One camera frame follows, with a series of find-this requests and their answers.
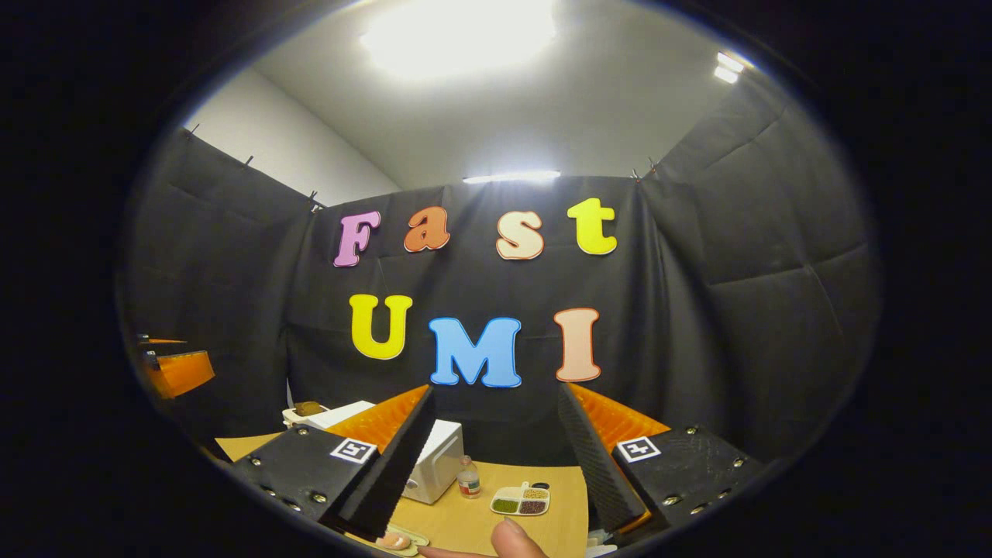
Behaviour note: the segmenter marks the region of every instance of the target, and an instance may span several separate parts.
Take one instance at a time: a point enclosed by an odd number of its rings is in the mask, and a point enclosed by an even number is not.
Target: wooden table
[[[235,461],[276,436],[278,434],[218,438],[217,443]],[[546,513],[510,517],[520,523],[551,558],[581,558],[584,555],[589,518],[585,480],[580,468],[517,467],[482,462],[475,462],[475,465],[482,487],[478,498],[463,497],[458,492],[458,483],[452,483],[430,505],[401,497],[391,523],[420,533],[437,548],[495,556],[489,536],[496,523],[503,520],[503,515],[489,509],[493,494],[502,487],[518,487],[524,481],[531,485],[548,483],[552,499]],[[348,536],[371,546],[364,540]]]

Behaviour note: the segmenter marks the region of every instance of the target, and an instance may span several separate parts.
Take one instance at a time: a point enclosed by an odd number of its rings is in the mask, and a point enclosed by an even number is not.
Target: blue letter m
[[[442,385],[458,383],[454,365],[469,385],[475,383],[488,361],[482,384],[488,387],[517,387],[521,384],[513,356],[514,340],[520,331],[520,322],[513,318],[491,320],[479,336],[479,343],[472,344],[465,328],[455,318],[435,318],[428,328],[437,337],[437,370],[431,381]]]

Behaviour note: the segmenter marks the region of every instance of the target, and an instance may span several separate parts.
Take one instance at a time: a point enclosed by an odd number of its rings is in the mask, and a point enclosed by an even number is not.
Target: small bottle
[[[479,485],[479,470],[472,458],[461,456],[461,471],[458,473],[458,491],[466,498],[478,498],[482,493]]]

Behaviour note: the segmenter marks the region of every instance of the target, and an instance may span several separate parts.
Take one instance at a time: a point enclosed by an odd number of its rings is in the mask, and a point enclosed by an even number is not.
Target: hand
[[[527,536],[524,528],[509,517],[496,523],[489,540],[499,558],[548,558],[538,543]],[[419,550],[425,558],[493,558],[483,554],[452,552],[429,546],[421,546]]]

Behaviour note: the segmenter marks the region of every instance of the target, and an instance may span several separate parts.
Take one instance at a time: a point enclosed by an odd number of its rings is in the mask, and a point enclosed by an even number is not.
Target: white microwave
[[[323,405],[323,412],[302,417],[296,409],[283,411],[283,424],[292,428],[294,424],[307,424],[324,430],[342,420],[356,415],[365,409],[374,407],[368,401],[356,401],[350,405],[328,409]],[[403,496],[434,503],[444,494],[444,491],[454,483],[458,472],[461,471],[461,456],[465,455],[461,437],[461,424],[446,420],[435,420],[434,427],[428,440],[424,443],[417,464],[410,472],[410,478],[403,489]]]

